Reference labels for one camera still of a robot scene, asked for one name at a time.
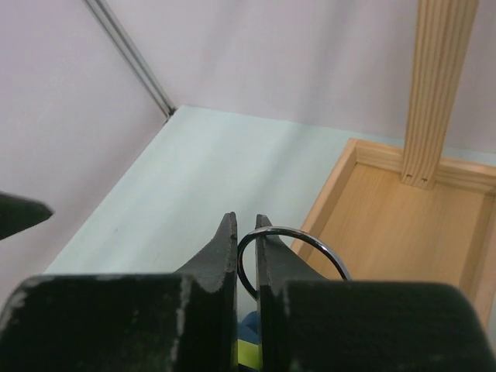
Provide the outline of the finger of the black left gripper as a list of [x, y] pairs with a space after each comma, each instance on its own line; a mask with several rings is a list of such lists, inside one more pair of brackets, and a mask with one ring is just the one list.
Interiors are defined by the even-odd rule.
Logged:
[[0, 237], [6, 239], [34, 227], [53, 215], [50, 206], [31, 198], [1, 193]]

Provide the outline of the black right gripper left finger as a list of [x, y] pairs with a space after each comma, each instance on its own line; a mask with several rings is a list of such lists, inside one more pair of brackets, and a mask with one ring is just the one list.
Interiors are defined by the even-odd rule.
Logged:
[[172, 273], [43, 275], [1, 313], [3, 371], [235, 371], [237, 221]]

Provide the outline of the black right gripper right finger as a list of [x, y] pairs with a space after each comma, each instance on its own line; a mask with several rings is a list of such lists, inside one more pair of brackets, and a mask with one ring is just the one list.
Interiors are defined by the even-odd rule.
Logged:
[[476, 312], [455, 287], [328, 280], [276, 236], [256, 242], [264, 371], [493, 371]]

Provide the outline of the dark blue t shirt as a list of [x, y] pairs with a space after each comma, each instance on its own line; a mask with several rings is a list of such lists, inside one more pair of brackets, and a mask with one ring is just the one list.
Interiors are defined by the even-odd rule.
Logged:
[[258, 344], [260, 341], [258, 333], [258, 314], [256, 311], [247, 314], [241, 322], [237, 323], [238, 339]]

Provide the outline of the green hanger with metal hook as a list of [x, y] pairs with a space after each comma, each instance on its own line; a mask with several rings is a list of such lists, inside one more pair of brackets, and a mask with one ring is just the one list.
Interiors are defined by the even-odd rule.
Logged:
[[[264, 226], [246, 234], [237, 246], [237, 274], [246, 292], [257, 303], [258, 343], [253, 345], [243, 341], [239, 345], [243, 364], [259, 371], [287, 371], [291, 365], [290, 286], [324, 280], [282, 242], [281, 236], [307, 243], [330, 260], [343, 280], [351, 279], [340, 257], [306, 232], [283, 226]], [[256, 244], [257, 254], [256, 285], [252, 285], [246, 275], [243, 258], [245, 249], [252, 242]]]

